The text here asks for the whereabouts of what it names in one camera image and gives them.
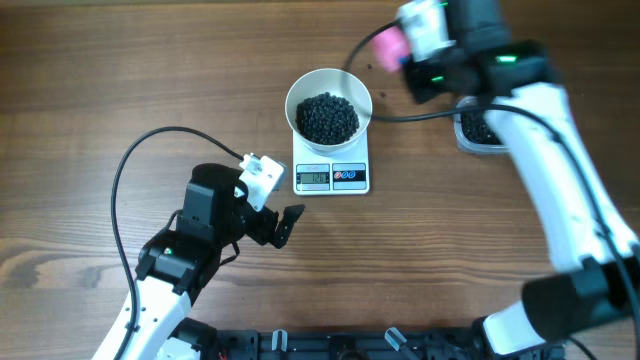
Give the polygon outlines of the pink scoop blue handle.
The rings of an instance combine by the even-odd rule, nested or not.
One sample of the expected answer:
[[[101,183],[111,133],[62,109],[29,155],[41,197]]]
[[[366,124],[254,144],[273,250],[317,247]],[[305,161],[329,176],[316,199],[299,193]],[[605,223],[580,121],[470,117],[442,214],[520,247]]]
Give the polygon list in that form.
[[[401,28],[394,25],[371,39],[373,53],[387,72],[397,72],[411,57],[409,42]]]

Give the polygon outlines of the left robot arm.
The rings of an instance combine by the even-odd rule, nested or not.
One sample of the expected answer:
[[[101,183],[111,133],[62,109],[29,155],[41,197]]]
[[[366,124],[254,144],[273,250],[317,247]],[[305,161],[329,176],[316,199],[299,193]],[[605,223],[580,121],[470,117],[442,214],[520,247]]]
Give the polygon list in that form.
[[[189,318],[202,289],[227,264],[222,251],[243,237],[286,245],[303,206],[274,212],[265,203],[286,172],[264,156],[239,168],[196,166],[184,205],[141,249],[134,294],[95,353],[97,359],[219,359],[215,328]]]

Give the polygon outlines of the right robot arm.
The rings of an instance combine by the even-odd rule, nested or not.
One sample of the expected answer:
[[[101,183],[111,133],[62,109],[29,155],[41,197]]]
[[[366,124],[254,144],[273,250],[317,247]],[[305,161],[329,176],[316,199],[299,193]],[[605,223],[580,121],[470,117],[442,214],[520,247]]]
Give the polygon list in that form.
[[[510,36],[494,1],[412,1],[396,15],[418,102],[468,95],[507,147],[543,225],[554,274],[482,324],[513,355],[639,315],[639,240],[612,204],[575,127],[568,95],[532,40]]]

